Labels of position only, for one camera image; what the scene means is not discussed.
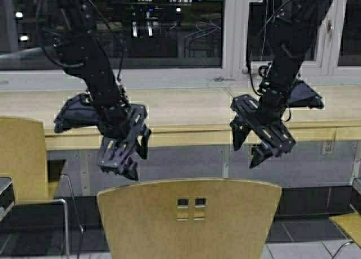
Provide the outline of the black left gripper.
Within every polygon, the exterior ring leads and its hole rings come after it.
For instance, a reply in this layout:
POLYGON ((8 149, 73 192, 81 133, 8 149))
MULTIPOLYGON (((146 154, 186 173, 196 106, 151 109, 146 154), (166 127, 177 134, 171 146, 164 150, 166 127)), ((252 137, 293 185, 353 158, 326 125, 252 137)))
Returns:
POLYGON ((132 104, 125 121, 103 131, 98 156, 102 169, 122 169, 123 177, 139 181, 138 163, 132 159, 132 154, 148 159, 152 131, 145 123, 147 116, 145 105, 132 104))

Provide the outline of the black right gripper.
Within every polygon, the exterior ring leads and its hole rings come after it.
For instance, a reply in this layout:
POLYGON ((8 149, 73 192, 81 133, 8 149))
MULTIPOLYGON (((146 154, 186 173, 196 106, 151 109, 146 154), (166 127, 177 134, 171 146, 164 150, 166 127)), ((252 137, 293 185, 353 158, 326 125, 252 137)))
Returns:
POLYGON ((235 118, 231 121, 234 151, 238 151, 252 131, 260 140, 252 147, 252 160, 249 168, 253 169, 266 159, 290 153, 296 144, 282 120, 269 120, 261 114, 258 100, 249 94, 233 98, 231 109, 235 118))

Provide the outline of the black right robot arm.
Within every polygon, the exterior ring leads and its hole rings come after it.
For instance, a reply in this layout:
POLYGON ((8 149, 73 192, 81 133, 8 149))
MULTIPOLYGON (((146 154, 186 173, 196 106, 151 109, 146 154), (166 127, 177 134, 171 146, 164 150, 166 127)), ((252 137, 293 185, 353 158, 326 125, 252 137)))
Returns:
POLYGON ((266 22, 266 38, 274 58, 259 68, 259 98, 243 94, 234 97, 230 105, 235 113, 230 122, 234 150, 241 148, 250 132, 260 139, 250 168, 290 153, 295 146, 282 119, 287 109, 324 108, 322 97, 298 74, 332 3, 333 0, 289 0, 266 22))

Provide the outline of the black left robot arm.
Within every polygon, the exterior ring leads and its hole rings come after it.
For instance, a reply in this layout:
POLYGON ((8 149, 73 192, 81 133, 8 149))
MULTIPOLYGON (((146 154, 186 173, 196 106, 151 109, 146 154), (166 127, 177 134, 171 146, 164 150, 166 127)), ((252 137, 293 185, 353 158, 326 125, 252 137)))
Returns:
POLYGON ((138 181, 138 163, 148 157, 151 129, 145 120, 145 105, 130 103, 126 91, 115 76, 111 63, 93 29, 93 18, 86 0, 54 0, 64 20, 64 31, 55 32, 52 44, 58 60, 54 64, 80 78, 86 92, 68 99, 54 120, 54 132, 95 126, 102 135, 98 166, 138 181))

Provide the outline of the black robot base left corner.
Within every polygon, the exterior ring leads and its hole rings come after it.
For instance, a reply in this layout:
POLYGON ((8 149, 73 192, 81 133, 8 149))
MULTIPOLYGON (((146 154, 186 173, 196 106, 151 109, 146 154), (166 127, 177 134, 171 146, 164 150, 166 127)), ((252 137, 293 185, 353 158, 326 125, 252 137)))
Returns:
POLYGON ((15 193, 12 179, 9 177, 1 177, 1 221, 7 216, 9 211, 15 205, 15 193))

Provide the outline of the black robot base right corner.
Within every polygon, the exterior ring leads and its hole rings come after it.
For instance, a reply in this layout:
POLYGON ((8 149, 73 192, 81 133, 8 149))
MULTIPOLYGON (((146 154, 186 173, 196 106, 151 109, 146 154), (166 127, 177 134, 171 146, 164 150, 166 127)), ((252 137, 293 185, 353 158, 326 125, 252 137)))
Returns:
POLYGON ((360 178, 355 178, 353 180, 352 188, 350 205, 358 214, 360 214, 360 178))

